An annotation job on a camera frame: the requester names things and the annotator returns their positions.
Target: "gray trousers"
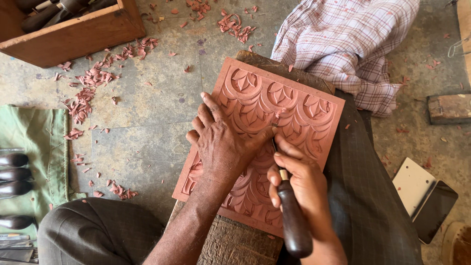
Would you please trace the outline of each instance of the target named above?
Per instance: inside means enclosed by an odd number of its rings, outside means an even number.
[[[417,233],[374,151],[369,119],[362,119],[352,95],[341,91],[335,95],[346,104],[324,174],[333,227],[349,264],[421,265]],[[157,220],[131,203],[86,200],[63,204],[43,219],[38,234],[40,263],[140,264],[161,236]],[[278,263],[283,260],[293,264],[286,257]]]

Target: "wooden box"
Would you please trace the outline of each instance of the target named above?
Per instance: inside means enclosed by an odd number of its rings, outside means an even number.
[[[135,0],[25,34],[25,14],[14,0],[0,0],[0,51],[48,68],[146,35]]]

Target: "hand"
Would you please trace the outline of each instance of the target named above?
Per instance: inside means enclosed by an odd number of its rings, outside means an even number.
[[[331,216],[327,202],[327,180],[315,160],[308,157],[297,146],[288,143],[280,134],[275,141],[281,151],[274,154],[276,164],[286,168],[291,174],[290,184],[294,195],[306,216],[314,237],[322,237],[326,229],[331,229]],[[269,195],[274,207],[283,210],[277,187],[281,183],[278,166],[273,164],[268,172],[270,180]]]
[[[251,139],[242,139],[211,95],[202,92],[201,97],[204,103],[198,108],[192,122],[195,129],[187,133],[187,139],[198,147],[204,177],[232,188],[265,142],[275,135],[276,128],[269,126]]]

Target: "carved stone panel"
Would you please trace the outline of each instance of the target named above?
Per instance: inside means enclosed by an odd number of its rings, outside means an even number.
[[[231,58],[226,58],[212,96],[242,138],[276,123],[279,133],[324,169],[344,100]],[[238,178],[218,214],[283,237],[281,211],[268,196],[267,170],[274,163],[273,153],[271,142],[267,143]],[[186,201],[202,175],[203,165],[192,146],[173,198]]]

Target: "carved leaf pattern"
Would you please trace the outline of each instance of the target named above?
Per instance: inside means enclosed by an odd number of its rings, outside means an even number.
[[[229,120],[242,138],[254,136],[275,121],[288,141],[313,159],[326,156],[322,146],[331,131],[332,113],[337,105],[233,66],[229,75],[232,78],[222,86],[218,103],[230,114]],[[274,163],[273,153],[270,144],[262,148],[221,207],[281,228],[282,214],[271,205],[268,196],[266,173]],[[190,194],[202,174],[203,165],[196,155],[182,193]]]

